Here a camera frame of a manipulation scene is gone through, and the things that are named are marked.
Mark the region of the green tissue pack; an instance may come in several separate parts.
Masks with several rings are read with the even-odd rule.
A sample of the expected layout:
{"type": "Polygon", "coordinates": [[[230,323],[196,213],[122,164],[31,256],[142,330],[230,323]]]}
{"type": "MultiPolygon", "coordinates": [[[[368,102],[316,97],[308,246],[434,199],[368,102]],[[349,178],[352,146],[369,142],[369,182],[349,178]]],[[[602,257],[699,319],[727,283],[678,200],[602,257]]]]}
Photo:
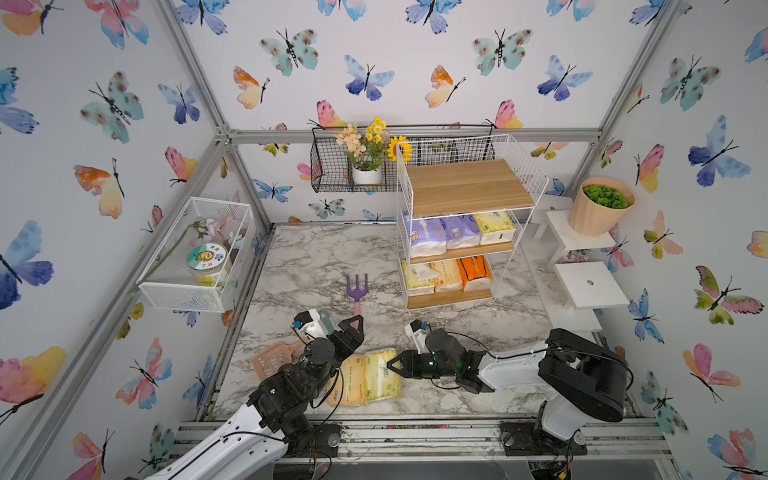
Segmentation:
{"type": "Polygon", "coordinates": [[[372,403],[398,398],[402,393],[401,377],[391,371],[387,364],[397,356],[394,348],[382,349],[364,354],[365,402],[372,403]]]}

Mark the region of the purple tissue pack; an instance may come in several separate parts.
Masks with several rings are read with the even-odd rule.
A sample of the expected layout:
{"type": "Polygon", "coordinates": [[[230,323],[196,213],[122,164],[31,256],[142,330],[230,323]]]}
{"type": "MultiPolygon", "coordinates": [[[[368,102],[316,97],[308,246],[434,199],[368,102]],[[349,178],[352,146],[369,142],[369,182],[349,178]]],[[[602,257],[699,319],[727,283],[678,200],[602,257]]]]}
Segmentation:
{"type": "Polygon", "coordinates": [[[480,245],[481,232],[471,215],[441,218],[446,233],[448,250],[472,248],[480,245]]]}
{"type": "Polygon", "coordinates": [[[402,215],[410,256],[429,257],[447,252],[447,238],[440,219],[414,219],[402,215]]]}

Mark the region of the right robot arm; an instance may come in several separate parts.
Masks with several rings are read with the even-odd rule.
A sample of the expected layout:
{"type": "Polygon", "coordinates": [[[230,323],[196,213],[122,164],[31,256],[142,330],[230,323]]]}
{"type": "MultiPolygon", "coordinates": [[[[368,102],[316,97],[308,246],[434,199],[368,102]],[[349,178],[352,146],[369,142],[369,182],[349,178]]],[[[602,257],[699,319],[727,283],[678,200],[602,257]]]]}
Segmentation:
{"type": "Polygon", "coordinates": [[[508,456],[574,453],[586,448],[579,434],[594,423],[620,423],[633,374],[626,360],[562,328],[543,342],[502,353],[468,350],[460,334],[419,327],[416,345],[389,360],[404,379],[453,381],[472,394],[494,393],[518,385],[546,385],[555,395],[539,407],[534,421],[503,423],[500,441],[508,456]]]}

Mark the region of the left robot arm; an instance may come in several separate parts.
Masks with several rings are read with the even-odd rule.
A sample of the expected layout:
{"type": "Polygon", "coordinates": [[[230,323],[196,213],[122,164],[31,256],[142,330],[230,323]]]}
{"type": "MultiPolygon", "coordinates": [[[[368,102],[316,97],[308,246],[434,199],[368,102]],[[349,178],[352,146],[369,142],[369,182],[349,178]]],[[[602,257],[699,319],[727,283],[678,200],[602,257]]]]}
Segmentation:
{"type": "Polygon", "coordinates": [[[217,430],[152,479],[245,479],[285,456],[291,446],[311,442],[314,426],[305,412],[365,339],[364,318],[341,321],[314,336],[303,358],[280,366],[217,430]]]}

